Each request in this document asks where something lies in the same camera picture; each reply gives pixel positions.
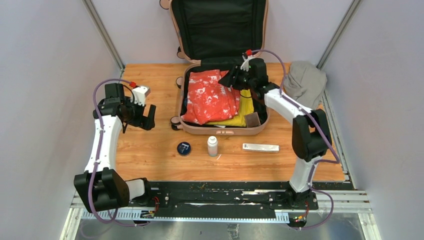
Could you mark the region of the yellow garment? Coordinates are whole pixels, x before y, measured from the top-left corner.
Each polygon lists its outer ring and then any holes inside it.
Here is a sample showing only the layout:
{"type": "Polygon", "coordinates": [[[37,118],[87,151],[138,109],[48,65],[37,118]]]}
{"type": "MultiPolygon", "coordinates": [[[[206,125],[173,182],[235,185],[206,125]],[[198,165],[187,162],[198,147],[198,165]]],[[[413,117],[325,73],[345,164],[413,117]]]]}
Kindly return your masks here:
{"type": "Polygon", "coordinates": [[[231,119],[226,119],[223,121],[208,122],[207,125],[220,125],[220,126],[230,126],[230,127],[246,127],[245,116],[254,113],[253,99],[251,92],[249,90],[231,90],[236,103],[238,103],[238,115],[234,116],[231,119]]]}

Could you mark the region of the clear acrylic block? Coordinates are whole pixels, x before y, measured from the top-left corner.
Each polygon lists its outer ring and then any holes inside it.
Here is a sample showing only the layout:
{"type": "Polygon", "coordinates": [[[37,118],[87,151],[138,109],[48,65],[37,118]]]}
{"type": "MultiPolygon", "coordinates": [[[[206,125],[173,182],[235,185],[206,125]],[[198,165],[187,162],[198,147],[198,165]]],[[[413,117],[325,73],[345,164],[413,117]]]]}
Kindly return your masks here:
{"type": "Polygon", "coordinates": [[[260,118],[257,112],[253,112],[244,116],[247,128],[255,128],[261,125],[260,118]]]}

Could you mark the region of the red white tie-dye jeans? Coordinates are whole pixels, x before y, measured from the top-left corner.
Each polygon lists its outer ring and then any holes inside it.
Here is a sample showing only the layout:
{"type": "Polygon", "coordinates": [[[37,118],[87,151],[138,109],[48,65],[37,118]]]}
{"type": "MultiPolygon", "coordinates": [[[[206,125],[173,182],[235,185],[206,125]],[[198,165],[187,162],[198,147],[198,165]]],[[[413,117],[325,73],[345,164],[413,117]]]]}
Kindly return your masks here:
{"type": "Polygon", "coordinates": [[[197,125],[246,125],[239,115],[240,92],[219,84],[227,73],[227,70],[213,69],[189,74],[183,121],[197,125]]]}

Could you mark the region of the white rectangular box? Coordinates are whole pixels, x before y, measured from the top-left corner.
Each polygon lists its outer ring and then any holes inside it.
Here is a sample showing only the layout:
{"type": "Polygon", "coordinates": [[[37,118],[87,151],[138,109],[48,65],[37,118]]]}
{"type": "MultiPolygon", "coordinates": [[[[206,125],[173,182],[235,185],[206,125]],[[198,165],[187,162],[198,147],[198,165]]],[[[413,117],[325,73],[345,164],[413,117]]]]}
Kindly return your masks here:
{"type": "Polygon", "coordinates": [[[247,152],[278,153],[280,151],[280,146],[272,144],[243,143],[242,150],[247,152]]]}

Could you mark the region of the white small bottle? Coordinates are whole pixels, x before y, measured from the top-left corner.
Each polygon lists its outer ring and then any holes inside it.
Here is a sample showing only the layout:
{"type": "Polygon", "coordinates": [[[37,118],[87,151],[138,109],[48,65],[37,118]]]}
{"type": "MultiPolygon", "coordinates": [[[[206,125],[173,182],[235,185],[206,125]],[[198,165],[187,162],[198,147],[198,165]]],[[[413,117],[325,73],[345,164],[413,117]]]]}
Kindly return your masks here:
{"type": "Polygon", "coordinates": [[[207,151],[210,157],[215,157],[218,154],[218,139],[215,136],[210,136],[207,140],[207,151]]]}

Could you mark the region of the round navy tin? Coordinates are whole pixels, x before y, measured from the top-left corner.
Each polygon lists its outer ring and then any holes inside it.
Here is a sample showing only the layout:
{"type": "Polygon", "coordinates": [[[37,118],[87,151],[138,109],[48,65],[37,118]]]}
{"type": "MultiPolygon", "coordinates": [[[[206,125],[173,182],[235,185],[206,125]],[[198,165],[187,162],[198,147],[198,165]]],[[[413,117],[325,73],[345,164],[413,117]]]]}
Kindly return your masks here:
{"type": "Polygon", "coordinates": [[[176,150],[180,156],[186,157],[191,153],[192,147],[190,143],[182,141],[177,145],[176,150]]]}

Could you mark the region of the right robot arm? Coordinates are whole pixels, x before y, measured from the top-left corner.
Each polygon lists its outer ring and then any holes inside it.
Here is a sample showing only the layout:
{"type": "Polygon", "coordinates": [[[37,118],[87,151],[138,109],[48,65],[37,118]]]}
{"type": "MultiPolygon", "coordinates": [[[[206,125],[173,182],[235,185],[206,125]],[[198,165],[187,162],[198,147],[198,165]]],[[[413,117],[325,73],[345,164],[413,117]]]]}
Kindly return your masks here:
{"type": "Polygon", "coordinates": [[[273,109],[292,126],[291,146],[296,155],[294,172],[282,202],[298,209],[312,194],[312,179],[317,165],[332,147],[326,113],[313,110],[289,97],[258,66],[248,61],[234,65],[219,81],[234,90],[249,90],[252,98],[273,109]]]}

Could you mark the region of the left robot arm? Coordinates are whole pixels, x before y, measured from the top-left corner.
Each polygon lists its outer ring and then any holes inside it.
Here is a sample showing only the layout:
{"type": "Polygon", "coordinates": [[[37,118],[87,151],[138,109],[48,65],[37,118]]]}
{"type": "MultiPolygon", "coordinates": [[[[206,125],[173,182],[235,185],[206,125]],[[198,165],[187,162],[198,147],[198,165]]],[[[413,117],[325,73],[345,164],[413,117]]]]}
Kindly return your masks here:
{"type": "Polygon", "coordinates": [[[124,180],[116,170],[120,134],[128,126],[146,131],[155,127],[156,106],[145,115],[146,98],[151,90],[135,82],[106,83],[105,97],[97,100],[93,93],[95,135],[88,163],[73,184],[89,213],[127,207],[131,201],[149,206],[153,193],[149,181],[143,178],[124,180]]]}

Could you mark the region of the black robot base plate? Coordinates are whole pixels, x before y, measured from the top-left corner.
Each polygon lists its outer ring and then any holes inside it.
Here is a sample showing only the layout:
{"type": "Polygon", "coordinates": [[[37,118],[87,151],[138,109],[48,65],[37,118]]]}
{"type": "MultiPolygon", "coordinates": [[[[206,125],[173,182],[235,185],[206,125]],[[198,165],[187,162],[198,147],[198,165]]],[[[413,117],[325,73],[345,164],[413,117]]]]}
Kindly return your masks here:
{"type": "Polygon", "coordinates": [[[305,204],[291,207],[282,201],[287,181],[152,181],[147,196],[130,200],[131,207],[154,207],[157,218],[200,220],[270,220],[276,210],[299,211],[319,208],[311,192],[305,204]]]}

